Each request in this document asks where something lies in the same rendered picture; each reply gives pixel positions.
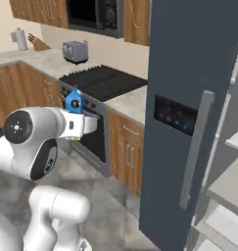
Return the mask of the wooden drawer front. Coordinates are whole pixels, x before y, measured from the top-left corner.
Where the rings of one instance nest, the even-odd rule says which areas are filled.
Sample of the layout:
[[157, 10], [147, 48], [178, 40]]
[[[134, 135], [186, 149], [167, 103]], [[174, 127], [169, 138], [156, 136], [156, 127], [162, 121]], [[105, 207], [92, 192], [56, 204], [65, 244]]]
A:
[[[139, 134], [135, 135], [125, 129], [123, 129], [123, 125], [127, 126], [128, 128], [130, 128], [133, 131], [138, 131]], [[139, 123], [129, 120], [128, 118], [122, 117], [122, 116], [118, 116], [117, 117], [117, 126], [118, 126], [118, 131], [119, 133], [126, 137], [126, 138], [138, 138], [138, 137], [142, 137], [144, 135], [144, 126], [140, 125]]]

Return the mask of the steel oven with black door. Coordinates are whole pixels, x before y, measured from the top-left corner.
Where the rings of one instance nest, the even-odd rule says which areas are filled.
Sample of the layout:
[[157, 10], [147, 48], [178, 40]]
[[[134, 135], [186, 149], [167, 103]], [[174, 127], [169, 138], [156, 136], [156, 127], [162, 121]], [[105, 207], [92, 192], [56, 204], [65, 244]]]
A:
[[99, 92], [88, 94], [84, 89], [81, 89], [81, 92], [83, 93], [83, 113], [85, 116], [96, 117], [98, 127], [96, 131], [83, 135], [79, 141], [71, 140], [70, 146], [103, 176], [109, 177], [111, 171], [108, 150], [108, 113], [104, 98]]

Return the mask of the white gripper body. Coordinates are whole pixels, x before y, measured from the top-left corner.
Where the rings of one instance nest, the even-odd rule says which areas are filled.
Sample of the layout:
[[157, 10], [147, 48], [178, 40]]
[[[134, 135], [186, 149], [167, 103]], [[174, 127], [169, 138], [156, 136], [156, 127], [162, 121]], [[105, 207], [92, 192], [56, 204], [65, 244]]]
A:
[[88, 113], [86, 111], [83, 112], [84, 115], [84, 134], [89, 134], [94, 132], [98, 126], [98, 116], [92, 113]]

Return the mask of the wooden knife block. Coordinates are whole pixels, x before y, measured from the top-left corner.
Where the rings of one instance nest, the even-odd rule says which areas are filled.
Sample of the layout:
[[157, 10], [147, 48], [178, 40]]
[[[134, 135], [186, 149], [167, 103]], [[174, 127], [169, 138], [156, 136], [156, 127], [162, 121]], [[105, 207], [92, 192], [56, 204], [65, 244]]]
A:
[[29, 42], [33, 45], [35, 51], [45, 51], [50, 49], [50, 46], [41, 39], [33, 36], [31, 33], [27, 36]]

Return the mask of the silver toaster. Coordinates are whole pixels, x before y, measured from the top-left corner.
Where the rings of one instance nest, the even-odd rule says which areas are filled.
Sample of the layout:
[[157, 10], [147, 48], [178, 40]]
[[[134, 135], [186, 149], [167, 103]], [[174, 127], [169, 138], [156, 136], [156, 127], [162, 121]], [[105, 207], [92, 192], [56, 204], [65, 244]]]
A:
[[63, 57], [65, 60], [74, 64], [85, 63], [88, 61], [88, 42], [66, 41], [63, 43]]

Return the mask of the black microwave oven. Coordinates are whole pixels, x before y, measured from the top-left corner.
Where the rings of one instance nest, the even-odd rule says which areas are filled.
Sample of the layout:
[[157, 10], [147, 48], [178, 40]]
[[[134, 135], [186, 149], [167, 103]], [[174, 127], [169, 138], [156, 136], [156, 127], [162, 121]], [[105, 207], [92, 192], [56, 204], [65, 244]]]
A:
[[123, 0], [66, 0], [70, 29], [123, 38]]

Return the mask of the wooden base cupboard doors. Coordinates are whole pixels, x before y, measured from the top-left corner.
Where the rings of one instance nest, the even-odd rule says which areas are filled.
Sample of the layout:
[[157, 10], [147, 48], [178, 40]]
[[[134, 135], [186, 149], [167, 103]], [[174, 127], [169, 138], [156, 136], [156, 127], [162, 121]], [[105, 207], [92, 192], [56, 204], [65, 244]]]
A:
[[117, 126], [118, 116], [121, 115], [108, 110], [111, 172], [123, 185], [140, 195], [144, 135], [138, 138], [122, 136]]

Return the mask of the blue milk carton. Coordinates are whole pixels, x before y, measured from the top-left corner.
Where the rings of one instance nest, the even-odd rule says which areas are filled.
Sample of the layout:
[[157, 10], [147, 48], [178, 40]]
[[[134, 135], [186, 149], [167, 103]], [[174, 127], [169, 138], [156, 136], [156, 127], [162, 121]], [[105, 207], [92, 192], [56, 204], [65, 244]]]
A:
[[73, 114], [83, 113], [83, 94], [82, 92], [74, 88], [65, 99], [65, 108], [68, 112]]

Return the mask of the fridge with white shelves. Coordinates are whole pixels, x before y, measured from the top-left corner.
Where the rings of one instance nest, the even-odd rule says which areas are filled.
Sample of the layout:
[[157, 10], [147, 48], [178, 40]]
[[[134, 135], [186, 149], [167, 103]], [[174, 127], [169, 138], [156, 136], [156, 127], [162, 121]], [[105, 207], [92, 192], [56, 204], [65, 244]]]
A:
[[238, 55], [184, 251], [238, 251]]

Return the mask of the wooden base cupboard run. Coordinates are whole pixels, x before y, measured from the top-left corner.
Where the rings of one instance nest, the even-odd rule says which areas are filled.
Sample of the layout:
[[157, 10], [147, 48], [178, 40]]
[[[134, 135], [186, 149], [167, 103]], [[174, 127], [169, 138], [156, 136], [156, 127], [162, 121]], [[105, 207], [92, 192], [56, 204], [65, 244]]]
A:
[[0, 126], [11, 112], [36, 106], [63, 106], [59, 81], [23, 61], [0, 65]]

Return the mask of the grey kettle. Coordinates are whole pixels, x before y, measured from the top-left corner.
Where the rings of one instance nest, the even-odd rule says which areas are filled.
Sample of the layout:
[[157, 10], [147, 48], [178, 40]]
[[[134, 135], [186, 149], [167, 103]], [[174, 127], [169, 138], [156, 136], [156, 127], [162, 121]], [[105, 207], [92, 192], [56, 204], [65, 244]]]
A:
[[28, 49], [23, 29], [18, 27], [14, 32], [11, 33], [11, 36], [13, 42], [18, 44], [20, 51], [26, 51]]

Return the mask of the wooden wall cupboard door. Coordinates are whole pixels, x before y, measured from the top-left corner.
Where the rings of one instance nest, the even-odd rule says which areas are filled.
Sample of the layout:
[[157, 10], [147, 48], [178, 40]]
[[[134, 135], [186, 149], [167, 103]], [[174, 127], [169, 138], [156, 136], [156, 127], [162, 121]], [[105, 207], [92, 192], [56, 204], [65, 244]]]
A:
[[124, 41], [149, 46], [152, 0], [124, 0], [123, 4]]

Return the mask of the wooden wall cupboards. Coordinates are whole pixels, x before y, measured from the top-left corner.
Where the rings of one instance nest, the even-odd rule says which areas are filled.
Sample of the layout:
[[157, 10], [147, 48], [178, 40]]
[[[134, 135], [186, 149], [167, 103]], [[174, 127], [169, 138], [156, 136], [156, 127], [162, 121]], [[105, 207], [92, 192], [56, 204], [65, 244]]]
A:
[[67, 0], [9, 0], [13, 17], [44, 25], [70, 28]]

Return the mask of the dark grey fridge door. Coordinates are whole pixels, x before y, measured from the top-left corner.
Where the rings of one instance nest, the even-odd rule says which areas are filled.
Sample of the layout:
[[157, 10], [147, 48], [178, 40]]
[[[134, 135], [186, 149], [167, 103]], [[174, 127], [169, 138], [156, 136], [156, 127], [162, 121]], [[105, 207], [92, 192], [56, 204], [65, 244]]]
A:
[[[238, 0], [153, 0], [139, 228], [160, 251], [184, 250], [237, 54]], [[214, 102], [183, 210], [205, 90]]]

